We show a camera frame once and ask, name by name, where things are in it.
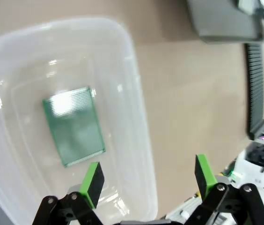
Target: black vent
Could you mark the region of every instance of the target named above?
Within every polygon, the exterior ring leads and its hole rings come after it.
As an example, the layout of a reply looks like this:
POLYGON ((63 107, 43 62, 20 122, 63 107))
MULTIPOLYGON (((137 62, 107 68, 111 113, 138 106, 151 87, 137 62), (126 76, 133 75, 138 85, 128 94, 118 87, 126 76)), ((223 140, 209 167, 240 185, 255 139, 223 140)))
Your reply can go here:
POLYGON ((260 44, 245 44, 248 69, 248 124, 247 133, 255 140, 264 129, 264 73, 262 61, 262 46, 260 44))

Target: green perfboard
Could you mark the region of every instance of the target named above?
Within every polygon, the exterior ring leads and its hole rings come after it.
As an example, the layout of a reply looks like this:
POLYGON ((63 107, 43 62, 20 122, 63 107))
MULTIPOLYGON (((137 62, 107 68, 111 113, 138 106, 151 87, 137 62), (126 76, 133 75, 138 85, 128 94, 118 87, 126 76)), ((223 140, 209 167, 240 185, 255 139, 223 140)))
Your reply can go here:
POLYGON ((209 166, 205 154, 196 155, 195 174, 202 199, 204 199, 210 192, 211 188, 217 184, 217 180, 209 166))
POLYGON ((95 209, 104 184, 100 163, 91 163, 81 184, 79 192, 86 197, 90 207, 95 209))
POLYGON ((103 136, 89 87, 43 100, 55 146, 65 167, 105 152, 103 136))

